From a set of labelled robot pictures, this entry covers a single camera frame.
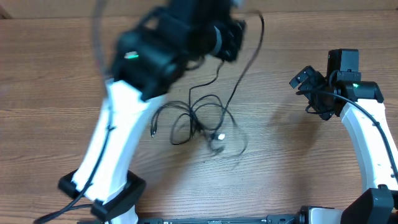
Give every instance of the beige wall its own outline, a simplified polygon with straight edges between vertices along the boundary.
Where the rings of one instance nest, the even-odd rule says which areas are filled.
[[[107,16],[142,15],[166,0],[108,0]],[[95,0],[0,0],[12,18],[89,17]],[[244,11],[358,11],[390,10],[398,0],[246,0]]]

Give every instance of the tangled cable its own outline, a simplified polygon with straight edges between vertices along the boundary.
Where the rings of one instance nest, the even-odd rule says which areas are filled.
[[[201,84],[201,85],[197,85],[197,86],[193,86],[189,89],[189,94],[188,94],[188,103],[185,103],[183,101],[169,101],[166,104],[162,105],[153,115],[151,122],[150,122],[150,135],[152,137],[155,136],[156,132],[157,132],[157,123],[159,120],[159,116],[161,114],[161,112],[166,109],[166,108],[176,108],[179,110],[182,110],[183,113],[180,114],[178,116],[178,118],[175,120],[171,132],[170,132],[170,143],[173,145],[181,145],[181,144],[185,144],[187,142],[189,142],[195,135],[196,132],[200,132],[203,137],[206,139],[206,142],[208,144],[208,148],[210,151],[214,152],[215,154],[219,154],[220,152],[222,152],[224,150],[224,147],[214,147],[213,145],[213,140],[215,139],[215,137],[218,134],[218,130],[220,129],[220,127],[223,125],[224,123],[224,117],[225,114],[228,114],[229,117],[232,120],[232,123],[234,125],[235,128],[238,128],[238,125],[236,124],[236,121],[234,119],[234,116],[231,114],[231,112],[228,110],[228,106],[229,103],[231,102],[237,87],[239,86],[241,80],[243,79],[243,77],[245,76],[245,74],[248,72],[249,68],[251,67],[251,65],[253,64],[253,62],[255,61],[255,59],[257,58],[259,51],[261,49],[262,46],[262,40],[264,37],[264,18],[262,16],[262,14],[260,12],[258,12],[258,16],[261,20],[261,35],[260,35],[260,41],[258,43],[258,46],[256,48],[256,50],[253,53],[253,56],[251,57],[251,59],[249,60],[248,64],[245,66],[242,74],[239,76],[238,81],[235,84],[235,87],[232,91],[231,96],[229,97],[227,103],[225,106],[223,106],[223,103],[221,102],[220,98],[217,95],[214,94],[209,94],[209,95],[205,95],[199,99],[197,99],[194,103],[192,103],[192,90],[199,88],[199,87],[203,87],[203,86],[207,86],[210,85],[212,83],[214,83],[217,79],[218,79],[218,75],[220,73],[220,69],[221,67],[224,65],[224,61],[221,61],[220,65],[217,68],[216,71],[216,77],[214,77],[214,79],[212,79],[212,81],[205,83],[205,84]],[[216,100],[218,101],[217,103],[204,103],[204,104],[200,104],[199,102],[203,101],[204,99],[207,98],[216,98]],[[218,122],[217,126],[215,128],[211,128],[205,124],[203,124],[197,116],[197,111],[204,107],[204,106],[217,106],[220,108],[221,110],[221,117],[220,117],[220,121]],[[175,133],[175,128],[177,126],[177,123],[180,121],[180,119],[184,116],[189,117],[189,137],[183,141],[176,141],[174,139],[174,133]],[[241,155],[247,148],[248,146],[248,138],[246,136],[246,134],[243,133],[243,141],[244,141],[244,147],[243,150],[239,153],[239,155]]]

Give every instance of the wood grain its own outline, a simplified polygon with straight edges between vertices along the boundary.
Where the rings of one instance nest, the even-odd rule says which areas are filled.
[[[290,79],[306,65],[325,74],[331,49],[360,50],[364,80],[378,82],[387,120],[398,139],[398,12],[289,12],[264,14],[264,45],[241,82],[230,110],[249,136],[239,158],[239,133],[225,127],[226,150],[212,156],[201,137],[171,146],[176,111],[160,117],[155,138],[144,133],[131,170],[147,181],[137,206],[146,217],[262,217],[296,212],[301,205],[345,208],[361,194],[361,177],[340,120],[306,114]],[[112,54],[117,35],[135,18],[104,20]],[[260,23],[248,19],[238,62],[220,79],[193,93],[226,101],[253,53]],[[189,87],[211,80],[219,62],[209,59],[187,73],[169,94],[187,100]],[[0,21],[0,223],[31,223],[69,199],[58,179],[76,169],[86,151],[103,91],[91,54],[89,19]],[[201,116],[215,123],[217,111]],[[53,223],[90,218],[74,211]]]
[[[16,19],[90,17],[96,0],[0,0]],[[109,0],[107,16],[140,16],[167,0]],[[398,0],[245,0],[239,12],[394,10]]]

